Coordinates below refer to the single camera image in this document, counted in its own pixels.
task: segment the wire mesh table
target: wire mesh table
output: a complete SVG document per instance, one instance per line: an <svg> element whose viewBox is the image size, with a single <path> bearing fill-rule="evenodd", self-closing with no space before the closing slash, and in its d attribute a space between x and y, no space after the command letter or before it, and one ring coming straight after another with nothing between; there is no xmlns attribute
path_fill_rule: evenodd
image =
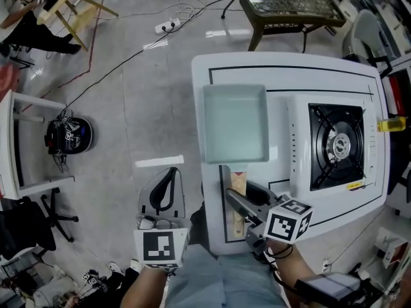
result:
<svg viewBox="0 0 411 308"><path fill-rule="evenodd" d="M234 1L224 8L222 19ZM256 49L263 35L303 32L305 52L309 32L322 26L342 27L345 23L332 0L240 0L240 4L254 28L249 51Z"/></svg>

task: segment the tiled floor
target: tiled floor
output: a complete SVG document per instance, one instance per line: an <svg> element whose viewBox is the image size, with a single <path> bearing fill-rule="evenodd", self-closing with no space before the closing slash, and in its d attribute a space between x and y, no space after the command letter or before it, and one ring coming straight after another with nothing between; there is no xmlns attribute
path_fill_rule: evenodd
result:
<svg viewBox="0 0 411 308"><path fill-rule="evenodd" d="M176 2L104 0L120 15L155 12ZM214 4L213 8L223 8L227 2ZM239 9L240 5L235 2L231 8ZM55 53L47 59L46 55L50 54L33 50L30 56L36 65L25 72L22 92L47 94L48 99L66 103L72 101L121 61L155 42L159 38L154 32L155 25L175 18L179 9L174 6L153 15L99 20L90 71L62 87L59 86L89 69L90 52L81 51L75 56ZM77 224L66 224L76 241L69 244L55 232L57 251L47 253L45 259L58 263L74 279L79 280L89 268L107 275L108 262L116 261L121 267L127 267L129 260L135 257L133 229L139 192L152 176L164 169L136 168L135 161L183 155L184 164L179 168L187 210L191 214L199 208L201 176L191 60L206 53L246 51L252 33L243 12L227 12L224 21L220 19L221 12L205 11L177 33L167 36L163 45L129 60L71 105L75 114L91 121L95 145L92 150L67 159L76 182L61 187L58 197L59 212L80 218ZM111 15L102 12L101 17L111 18ZM61 28L58 20L51 24L54 33ZM81 35L88 46L93 31L94 24ZM309 34L306 53L341 57L341 45L341 34L332 37L326 30L319 29ZM298 53L301 49L302 34L299 33L265 37L256 50ZM30 107L25 113L40 112ZM47 116L50 120L55 112ZM43 145L46 126L47 123L21 123L22 167L27 184L60 174ZM302 242L299 248L311 267L320 271L324 258L334 261L379 213L380 210L374 211L350 225ZM363 249L371 247L380 221L390 215L390 210L384 210L355 245L337 260L333 270L348 270L359 260L359 252L366 254Z"/></svg>

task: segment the wooden handle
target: wooden handle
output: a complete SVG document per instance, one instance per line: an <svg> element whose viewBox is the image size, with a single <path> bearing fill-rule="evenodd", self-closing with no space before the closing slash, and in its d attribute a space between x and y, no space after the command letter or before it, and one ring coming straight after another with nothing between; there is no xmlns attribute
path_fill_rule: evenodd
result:
<svg viewBox="0 0 411 308"><path fill-rule="evenodd" d="M232 172L231 173L231 188L245 196L247 189L247 173ZM244 218L234 211L234 236L244 236Z"/></svg>

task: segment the burner grate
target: burner grate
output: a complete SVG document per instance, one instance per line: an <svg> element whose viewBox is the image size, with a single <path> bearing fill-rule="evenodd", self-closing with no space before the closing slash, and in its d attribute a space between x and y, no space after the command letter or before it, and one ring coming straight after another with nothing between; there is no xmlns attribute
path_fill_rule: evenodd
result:
<svg viewBox="0 0 411 308"><path fill-rule="evenodd" d="M311 126L311 184L315 191L361 180L363 110L361 107L308 104Z"/></svg>

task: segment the white marker cube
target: white marker cube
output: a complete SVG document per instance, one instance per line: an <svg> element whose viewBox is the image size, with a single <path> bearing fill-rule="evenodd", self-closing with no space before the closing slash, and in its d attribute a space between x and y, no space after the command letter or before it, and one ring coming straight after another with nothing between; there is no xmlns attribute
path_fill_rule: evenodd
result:
<svg viewBox="0 0 411 308"><path fill-rule="evenodd" d="M183 254L188 245L191 223L182 218L179 223L186 225L182 225L182 228L134 230L137 260L149 268L181 267Z"/></svg>
<svg viewBox="0 0 411 308"><path fill-rule="evenodd" d="M293 244L310 226L313 207L295 199L286 201L268 211L264 236Z"/></svg>

